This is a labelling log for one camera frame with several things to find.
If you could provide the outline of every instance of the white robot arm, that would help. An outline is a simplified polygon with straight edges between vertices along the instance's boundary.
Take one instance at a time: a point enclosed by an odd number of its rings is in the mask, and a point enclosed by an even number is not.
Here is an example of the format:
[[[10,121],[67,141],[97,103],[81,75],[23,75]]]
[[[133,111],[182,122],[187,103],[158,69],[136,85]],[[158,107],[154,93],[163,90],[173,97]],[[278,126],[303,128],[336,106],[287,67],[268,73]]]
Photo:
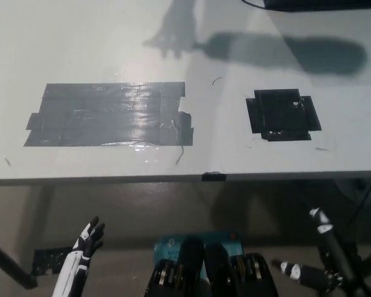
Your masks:
[[[73,250],[67,255],[56,282],[53,297],[80,297],[88,276],[88,268],[95,251],[103,245],[104,224],[97,226],[95,217],[82,231]]]

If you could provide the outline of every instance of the wire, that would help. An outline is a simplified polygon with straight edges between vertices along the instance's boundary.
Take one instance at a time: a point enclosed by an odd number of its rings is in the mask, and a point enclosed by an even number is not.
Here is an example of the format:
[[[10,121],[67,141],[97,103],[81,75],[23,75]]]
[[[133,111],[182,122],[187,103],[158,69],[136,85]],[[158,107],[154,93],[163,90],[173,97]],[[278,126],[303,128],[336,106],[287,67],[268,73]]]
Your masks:
[[[349,220],[348,227],[349,227],[350,225],[352,225],[353,221],[354,221],[354,220],[356,219],[356,217],[359,215],[359,212],[360,212],[361,209],[363,208],[363,206],[364,206],[365,202],[367,201],[367,199],[368,199],[370,193],[371,193],[371,185],[370,185],[370,187],[368,188],[367,192],[365,192],[363,199],[361,200],[359,206],[357,206],[356,211],[354,212],[353,216],[352,216],[351,219]]]
[[[241,0],[241,1],[245,4],[247,4],[247,5],[250,5],[250,6],[255,7],[255,8],[263,9],[265,11],[279,11],[279,10],[276,10],[276,9],[269,9],[269,8],[266,8],[266,7],[263,7],[263,6],[259,6],[259,5],[256,5],[254,3],[250,3],[246,0]]]

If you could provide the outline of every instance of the white table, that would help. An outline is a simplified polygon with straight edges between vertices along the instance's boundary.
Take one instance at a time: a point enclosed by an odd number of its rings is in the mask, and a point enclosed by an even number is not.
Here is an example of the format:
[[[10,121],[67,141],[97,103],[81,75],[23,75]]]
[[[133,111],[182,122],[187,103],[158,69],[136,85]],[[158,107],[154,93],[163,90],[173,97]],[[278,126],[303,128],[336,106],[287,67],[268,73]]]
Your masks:
[[[164,51],[148,42],[157,34],[171,40]],[[210,38],[222,45],[193,49]],[[46,84],[107,82],[185,82],[180,110],[192,116],[194,144],[178,164],[179,146],[23,146]],[[312,97],[322,131],[311,141],[252,134],[245,98],[275,88]],[[195,181],[206,172],[227,180],[371,177],[371,10],[0,1],[0,184]]]

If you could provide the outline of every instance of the black cable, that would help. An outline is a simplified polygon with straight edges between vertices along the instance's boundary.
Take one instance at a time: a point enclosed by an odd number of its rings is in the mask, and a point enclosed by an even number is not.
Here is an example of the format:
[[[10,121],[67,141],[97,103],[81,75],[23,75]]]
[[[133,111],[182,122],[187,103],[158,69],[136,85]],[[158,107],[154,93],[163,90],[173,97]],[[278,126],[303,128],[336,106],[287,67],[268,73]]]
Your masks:
[[[365,204],[365,201],[367,201],[367,198],[369,197],[370,193],[371,193],[371,185],[370,185],[369,189],[367,190],[367,192],[365,192],[363,199],[361,200],[359,206],[357,206],[356,211],[354,212],[353,216],[349,220],[348,227],[350,225],[352,225],[353,221],[358,216],[359,212],[361,211],[361,209],[363,208],[363,206]]]
[[[281,10],[281,9],[271,9],[271,8],[266,8],[266,7],[263,7],[263,6],[259,6],[259,5],[256,5],[254,3],[250,3],[246,0],[241,0],[244,4],[247,4],[247,5],[250,5],[252,7],[255,7],[255,8],[258,8],[258,9],[263,9],[265,11],[281,11],[281,12],[291,12],[292,10]]]

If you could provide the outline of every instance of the gray duct tape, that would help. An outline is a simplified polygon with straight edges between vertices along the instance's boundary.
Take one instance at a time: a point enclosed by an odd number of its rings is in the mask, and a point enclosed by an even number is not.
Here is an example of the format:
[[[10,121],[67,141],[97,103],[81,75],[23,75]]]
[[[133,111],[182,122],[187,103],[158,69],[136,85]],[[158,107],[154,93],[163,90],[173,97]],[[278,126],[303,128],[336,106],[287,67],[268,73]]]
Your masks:
[[[48,84],[26,147],[192,145],[183,82]]]

